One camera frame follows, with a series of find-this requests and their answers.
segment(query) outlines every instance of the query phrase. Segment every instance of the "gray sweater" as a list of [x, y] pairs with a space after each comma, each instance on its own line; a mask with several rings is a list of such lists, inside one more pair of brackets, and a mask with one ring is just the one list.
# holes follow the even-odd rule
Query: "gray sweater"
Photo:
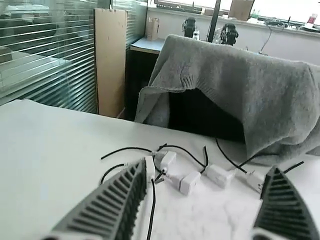
[[168, 127], [168, 93], [198, 88], [242, 122], [248, 158], [279, 155], [260, 160], [270, 165], [320, 153], [319, 80], [319, 66], [169, 35], [139, 94], [135, 121]]

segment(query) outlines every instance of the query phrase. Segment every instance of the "cardboard panel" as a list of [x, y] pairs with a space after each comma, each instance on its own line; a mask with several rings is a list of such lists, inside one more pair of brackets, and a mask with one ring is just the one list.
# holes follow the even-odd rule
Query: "cardboard panel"
[[124, 109], [127, 12], [94, 10], [99, 114], [117, 117]]
[[228, 17], [247, 21], [254, 3], [255, 0], [232, 0]]

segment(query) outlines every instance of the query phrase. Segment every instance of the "window sill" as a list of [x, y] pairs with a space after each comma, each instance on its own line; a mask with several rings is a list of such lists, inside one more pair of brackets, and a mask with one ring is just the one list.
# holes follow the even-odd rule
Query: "window sill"
[[[169, 14], [169, 15], [176, 15], [176, 16], [194, 17], [196, 19], [205, 19], [208, 21], [211, 21], [211, 18], [212, 18], [211, 16], [207, 16], [207, 15], [157, 8], [156, 5], [149, 6], [148, 11]], [[268, 26], [261, 24], [261, 23], [253, 23], [253, 22], [241, 21], [241, 20], [237, 20], [237, 19], [229, 19], [229, 18], [224, 18], [222, 16], [218, 17], [218, 22], [223, 23], [223, 24], [232, 23], [232, 24], [235, 24], [236, 26], [241, 25], [241, 26], [248, 26], [248, 27], [253, 27], [253, 28], [260, 28], [260, 29], [269, 30]], [[280, 27], [270, 26], [270, 28], [272, 30], [276, 30], [277, 32], [281, 31]], [[281, 33], [299, 34], [299, 35], [303, 35], [303, 36], [316, 37], [316, 38], [320, 37], [320, 33], [318, 33], [318, 32], [308, 32], [308, 31], [289, 29], [289, 28], [283, 29], [281, 31]]]

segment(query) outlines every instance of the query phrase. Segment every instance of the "horizontal blinds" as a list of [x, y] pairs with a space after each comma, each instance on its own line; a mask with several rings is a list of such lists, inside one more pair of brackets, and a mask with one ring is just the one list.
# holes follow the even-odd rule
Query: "horizontal blinds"
[[0, 0], [0, 105], [14, 99], [96, 113], [97, 0]]
[[113, 0], [113, 8], [127, 11], [126, 49], [145, 34], [147, 0]]

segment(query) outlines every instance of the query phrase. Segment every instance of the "office desk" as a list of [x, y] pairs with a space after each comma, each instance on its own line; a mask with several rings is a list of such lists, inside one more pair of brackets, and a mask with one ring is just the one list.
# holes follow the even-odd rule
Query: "office desk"
[[135, 43], [131, 44], [130, 50], [158, 55], [164, 44], [164, 39], [158, 38], [156, 40], [150, 41], [146, 37], [143, 37]]
[[[163, 143], [176, 144], [204, 161], [225, 169], [230, 163], [213, 139], [196, 134], [149, 126], [85, 112], [15, 100], [0, 106], [0, 213], [1, 238], [31, 240], [47, 233], [76, 204], [98, 187], [106, 170], [119, 163], [137, 161], [145, 152], [122, 151], [101, 161], [100, 157], [123, 147], [155, 150]], [[241, 156], [238, 145], [221, 141], [229, 156]], [[281, 169], [305, 160], [287, 174], [309, 204], [319, 226], [320, 160], [303, 155], [280, 165]], [[201, 168], [181, 151], [171, 174], [188, 174]], [[265, 174], [269, 168], [246, 165], [247, 171]], [[119, 168], [112, 171], [111, 177]], [[192, 195], [180, 194], [167, 181], [155, 186], [156, 206], [152, 240], [248, 240], [259, 208], [260, 195], [234, 179], [222, 190], [205, 176]], [[133, 240], [146, 239], [152, 205], [152, 188], [142, 202]]]
[[136, 116], [140, 90], [148, 85], [164, 39], [154, 41], [141, 38], [130, 46], [125, 82], [125, 118], [133, 121]]

